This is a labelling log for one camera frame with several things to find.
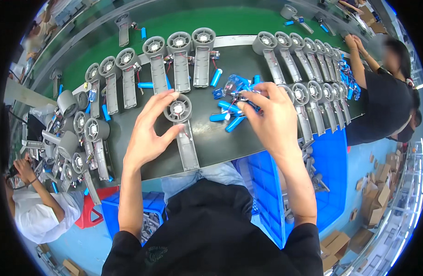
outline fingernail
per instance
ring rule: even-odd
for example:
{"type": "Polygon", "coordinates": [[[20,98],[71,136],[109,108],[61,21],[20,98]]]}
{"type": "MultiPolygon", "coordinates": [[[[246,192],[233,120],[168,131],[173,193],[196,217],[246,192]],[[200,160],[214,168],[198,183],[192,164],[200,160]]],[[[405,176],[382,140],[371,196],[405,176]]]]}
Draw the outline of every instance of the fingernail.
{"type": "Polygon", "coordinates": [[[239,109],[241,109],[241,110],[242,110],[242,108],[243,108],[243,107],[244,107],[244,105],[245,105],[245,102],[238,102],[236,105],[238,106],[238,108],[239,108],[239,109]]]}
{"type": "Polygon", "coordinates": [[[173,97],[173,100],[176,101],[176,99],[179,97],[179,92],[172,92],[169,95],[173,97]]]}

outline blue floor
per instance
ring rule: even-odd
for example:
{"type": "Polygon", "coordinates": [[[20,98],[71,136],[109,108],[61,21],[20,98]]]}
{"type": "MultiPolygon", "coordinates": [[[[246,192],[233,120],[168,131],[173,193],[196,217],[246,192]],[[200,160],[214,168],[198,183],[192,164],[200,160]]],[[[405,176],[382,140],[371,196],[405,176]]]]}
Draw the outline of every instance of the blue floor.
{"type": "MultiPolygon", "coordinates": [[[[345,210],[343,214],[323,232],[320,233],[321,240],[328,236],[334,229],[344,231],[348,236],[358,230],[361,225],[361,217],[349,222],[349,215],[354,208],[360,209],[362,202],[362,191],[356,191],[357,181],[369,172],[375,172],[374,163],[369,162],[370,153],[379,163],[385,162],[385,156],[396,150],[396,142],[382,139],[370,144],[363,144],[351,147],[348,154],[348,187],[345,210]]],[[[144,192],[162,191],[159,179],[144,181],[142,183],[144,192]]],[[[76,225],[58,240],[50,242],[49,247],[59,263],[65,258],[70,258],[88,275],[100,275],[102,266],[112,247],[107,228],[104,223],[95,227],[79,229],[76,225]]]]}

